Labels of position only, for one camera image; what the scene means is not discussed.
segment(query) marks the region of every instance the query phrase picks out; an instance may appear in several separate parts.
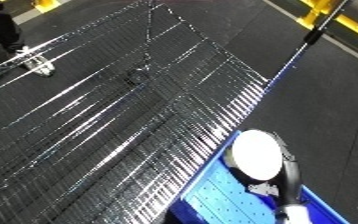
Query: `blue plastic tray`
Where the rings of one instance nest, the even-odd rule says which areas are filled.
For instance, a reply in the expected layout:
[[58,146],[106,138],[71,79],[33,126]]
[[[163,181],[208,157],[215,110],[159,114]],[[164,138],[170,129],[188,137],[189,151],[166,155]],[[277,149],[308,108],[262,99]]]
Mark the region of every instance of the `blue plastic tray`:
[[[272,224],[274,205],[271,198],[244,191],[221,160],[225,149],[241,132],[235,132],[188,183],[171,211],[186,224],[255,223]],[[349,223],[317,195],[303,186],[312,223]]]

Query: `black pants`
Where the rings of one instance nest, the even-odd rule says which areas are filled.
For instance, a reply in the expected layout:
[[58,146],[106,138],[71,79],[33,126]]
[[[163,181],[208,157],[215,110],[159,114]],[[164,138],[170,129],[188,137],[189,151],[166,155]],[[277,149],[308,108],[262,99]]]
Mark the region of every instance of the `black pants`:
[[8,53],[14,53],[24,46],[24,37],[19,26],[0,3],[0,44]]

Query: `wire basket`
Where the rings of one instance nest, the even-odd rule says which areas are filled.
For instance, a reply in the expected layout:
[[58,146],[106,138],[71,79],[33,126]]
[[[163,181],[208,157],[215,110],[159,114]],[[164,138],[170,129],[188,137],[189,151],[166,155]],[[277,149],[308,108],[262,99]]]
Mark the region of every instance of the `wire basket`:
[[152,1],[1,64],[0,223],[153,222],[266,82]]

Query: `white sneaker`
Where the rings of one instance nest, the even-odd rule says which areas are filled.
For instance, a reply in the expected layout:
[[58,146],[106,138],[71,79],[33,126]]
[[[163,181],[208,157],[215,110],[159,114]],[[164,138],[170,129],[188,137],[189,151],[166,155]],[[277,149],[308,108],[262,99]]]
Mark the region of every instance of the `white sneaker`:
[[[10,54],[9,56],[13,58],[17,55],[27,54],[29,51],[30,48],[28,46],[24,46],[21,50],[17,50],[16,53]],[[23,62],[23,66],[29,71],[32,71],[42,77],[49,77],[53,75],[55,71],[53,64],[41,55],[36,55],[26,62]]]

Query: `yellow railing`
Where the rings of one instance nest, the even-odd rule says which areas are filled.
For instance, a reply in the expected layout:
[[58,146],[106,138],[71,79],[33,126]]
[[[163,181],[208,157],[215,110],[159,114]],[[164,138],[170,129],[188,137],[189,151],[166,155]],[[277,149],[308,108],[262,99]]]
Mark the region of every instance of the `yellow railing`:
[[34,7],[45,13],[61,5],[57,0],[34,0]]
[[[317,17],[323,13],[328,14],[331,9],[335,6],[335,2],[333,0],[301,0],[309,7],[311,7],[310,12],[298,19],[298,22],[303,26],[311,29],[313,28]],[[345,15],[339,15],[336,18],[336,21],[341,23],[342,25],[346,26],[347,28],[353,30],[354,32],[358,33],[358,22],[352,20],[351,18]]]

